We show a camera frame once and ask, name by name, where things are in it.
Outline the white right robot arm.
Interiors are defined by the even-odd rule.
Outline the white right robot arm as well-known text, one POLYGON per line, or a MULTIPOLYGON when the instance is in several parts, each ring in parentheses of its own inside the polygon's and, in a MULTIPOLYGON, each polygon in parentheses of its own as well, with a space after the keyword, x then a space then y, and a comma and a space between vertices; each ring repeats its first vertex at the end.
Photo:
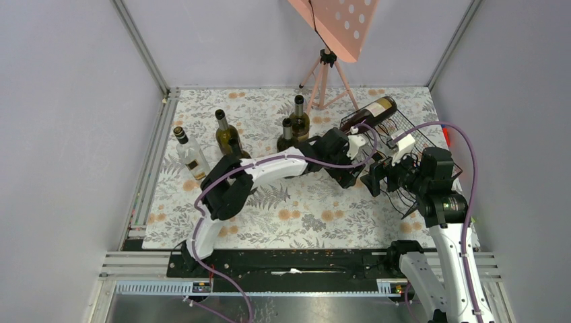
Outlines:
POLYGON ((370 165, 362 182, 372 196, 380 194, 385 182, 389 192, 403 189, 414 195, 440 261, 438 278, 428 266, 420 243, 396 240, 391 243, 384 267, 392 276, 405 277, 424 307, 429 322, 494 322, 483 292, 472 248, 466 198, 453 190, 455 163, 450 151, 429 147, 419 163, 405 155, 370 165))

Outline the small dark wine bottle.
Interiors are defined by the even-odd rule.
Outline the small dark wine bottle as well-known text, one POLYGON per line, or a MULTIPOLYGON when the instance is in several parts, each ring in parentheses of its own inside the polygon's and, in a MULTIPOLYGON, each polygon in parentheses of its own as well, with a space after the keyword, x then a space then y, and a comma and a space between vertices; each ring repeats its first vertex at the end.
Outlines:
POLYGON ((240 159, 251 159, 250 154, 242 149, 241 143, 237 137, 231 137, 228 140, 228 145, 231 149, 232 154, 236 157, 240 159))

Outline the green wine bottle grey cap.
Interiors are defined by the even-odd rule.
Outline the green wine bottle grey cap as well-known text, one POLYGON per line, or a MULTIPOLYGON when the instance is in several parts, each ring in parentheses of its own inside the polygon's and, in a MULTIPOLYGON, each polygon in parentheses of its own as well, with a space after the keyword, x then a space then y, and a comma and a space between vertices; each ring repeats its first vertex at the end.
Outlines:
POLYGON ((282 152, 295 146, 298 143, 297 138, 293 135, 292 120, 285 118, 282 121, 282 135, 277 140, 277 151, 282 152))

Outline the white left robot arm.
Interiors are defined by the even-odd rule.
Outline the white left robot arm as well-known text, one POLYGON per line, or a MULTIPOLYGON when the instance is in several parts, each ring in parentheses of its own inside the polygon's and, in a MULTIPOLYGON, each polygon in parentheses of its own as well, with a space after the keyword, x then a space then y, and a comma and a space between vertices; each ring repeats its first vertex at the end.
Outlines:
POLYGON ((371 159, 355 158, 368 144, 365 133, 372 127, 359 123, 347 131, 336 127, 296 147, 254 159, 227 155, 215 165, 201 184, 194 207, 201 214, 185 246, 188 254, 183 268, 194 277, 209 267, 215 240, 224 222, 235 217, 246 204, 250 192, 282 178, 295 178, 322 169, 342 188, 354 185, 357 175, 371 159))

